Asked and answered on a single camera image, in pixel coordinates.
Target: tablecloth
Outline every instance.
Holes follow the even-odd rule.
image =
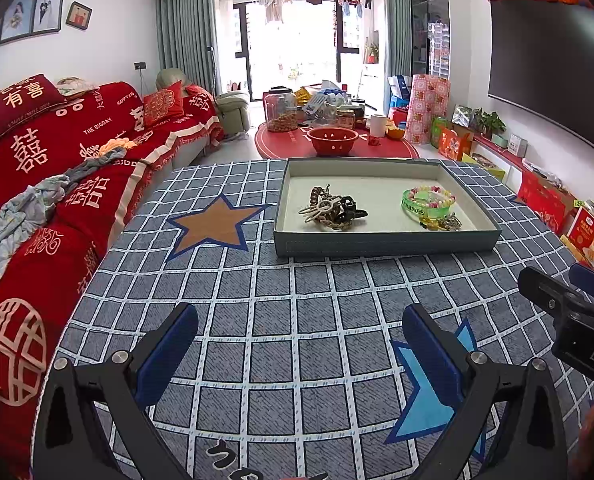
[[[499,222],[493,251],[278,258],[272,205],[242,225],[248,251],[206,243],[167,261],[180,234],[167,218],[202,210],[219,194],[236,206],[275,204],[285,161],[172,173],[108,251],[56,357],[104,360],[132,348],[176,303],[190,302],[199,334],[149,415],[193,478],[244,478],[245,468],[265,479],[404,478],[440,434],[384,444],[413,388],[390,340],[404,340],[402,310],[418,301],[445,330],[468,319],[478,348],[495,361],[542,356],[572,448],[594,384],[552,356],[552,319],[519,295],[516,277],[530,265],[566,282],[574,258],[486,171],[443,164]],[[139,478],[104,408],[98,413],[110,446],[126,474]],[[487,447],[502,410],[495,406],[488,418]],[[207,453],[219,439],[229,449],[221,470],[214,464],[223,455]],[[479,467],[471,458],[465,474]]]

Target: cabinet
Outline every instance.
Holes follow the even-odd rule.
[[[412,73],[448,78],[450,12],[448,0],[410,0],[412,12]]]

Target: tray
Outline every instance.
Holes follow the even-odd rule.
[[[368,218],[345,232],[318,222],[304,223],[298,211],[309,205],[315,186],[330,184],[333,195],[350,195]],[[442,186],[457,198],[451,212],[461,220],[457,232],[427,231],[401,209],[404,190],[423,184]],[[395,158],[289,158],[274,223],[279,256],[392,256],[491,250],[501,229],[479,201],[440,161]]]

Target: framed photo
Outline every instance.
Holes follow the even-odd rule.
[[[86,30],[92,13],[93,9],[90,9],[90,7],[73,2],[71,4],[71,10],[68,11],[68,16],[66,16],[66,25],[72,25],[72,27]]]
[[[62,1],[36,0],[31,30],[33,35],[62,30]]]
[[[13,0],[0,23],[0,44],[32,36],[36,0]]]

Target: red colander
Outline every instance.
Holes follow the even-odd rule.
[[[313,128],[307,135],[319,156],[348,155],[359,138],[357,132],[335,126]]]

